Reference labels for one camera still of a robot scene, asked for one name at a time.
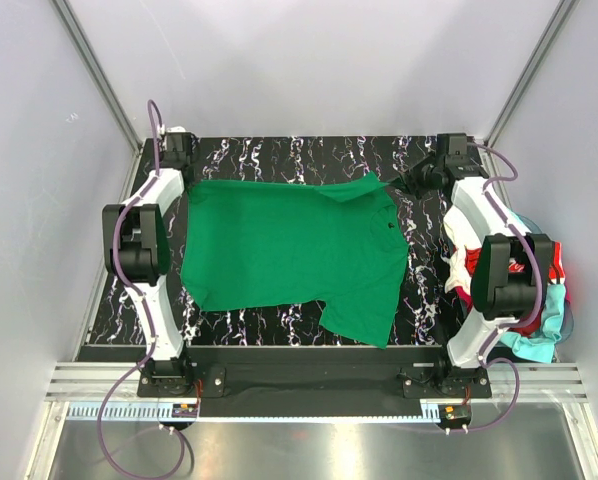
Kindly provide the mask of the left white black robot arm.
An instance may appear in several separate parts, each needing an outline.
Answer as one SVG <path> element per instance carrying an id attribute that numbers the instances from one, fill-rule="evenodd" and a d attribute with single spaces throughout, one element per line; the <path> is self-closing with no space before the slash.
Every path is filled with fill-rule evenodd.
<path id="1" fill-rule="evenodd" d="M 165 129 L 144 150 L 159 165 L 129 198 L 102 211 L 106 270 L 123 283 L 145 341 L 138 362 L 140 396 L 183 396 L 193 388 L 193 366 L 176 327 L 167 291 L 171 256 L 163 214 L 194 179 L 196 136 L 182 127 Z"/>

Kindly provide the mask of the green t shirt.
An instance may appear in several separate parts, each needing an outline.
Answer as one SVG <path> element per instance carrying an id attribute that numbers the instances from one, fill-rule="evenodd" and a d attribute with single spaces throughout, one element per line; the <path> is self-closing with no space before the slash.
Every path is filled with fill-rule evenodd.
<path id="1" fill-rule="evenodd" d="M 206 312 L 304 304 L 322 328 L 384 348 L 408 244 L 386 183 L 205 180 L 188 196 L 181 282 Z"/>

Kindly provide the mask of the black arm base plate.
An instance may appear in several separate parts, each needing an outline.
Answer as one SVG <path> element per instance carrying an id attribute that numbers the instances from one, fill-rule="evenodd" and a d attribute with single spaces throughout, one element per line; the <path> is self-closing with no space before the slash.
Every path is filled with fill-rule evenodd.
<path id="1" fill-rule="evenodd" d="M 440 346 L 196 346 L 151 360 L 138 394 L 199 398 L 213 417 L 406 416 L 422 400 L 492 396 L 482 368 L 451 366 Z"/>

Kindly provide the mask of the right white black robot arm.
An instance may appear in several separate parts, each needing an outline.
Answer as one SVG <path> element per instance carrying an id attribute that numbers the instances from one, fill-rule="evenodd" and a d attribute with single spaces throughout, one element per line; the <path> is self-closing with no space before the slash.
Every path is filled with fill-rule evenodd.
<path id="1" fill-rule="evenodd" d="M 555 259 L 554 241 L 532 232 L 499 198 L 494 185 L 500 179 L 473 161 L 474 146 L 464 133 L 440 134 L 435 150 L 391 183 L 416 198 L 433 190 L 448 195 L 464 224 L 448 227 L 447 236 L 457 244 L 472 233 L 478 242 L 469 278 L 472 307 L 428 381 L 443 394 L 478 381 L 503 334 L 539 318 Z"/>

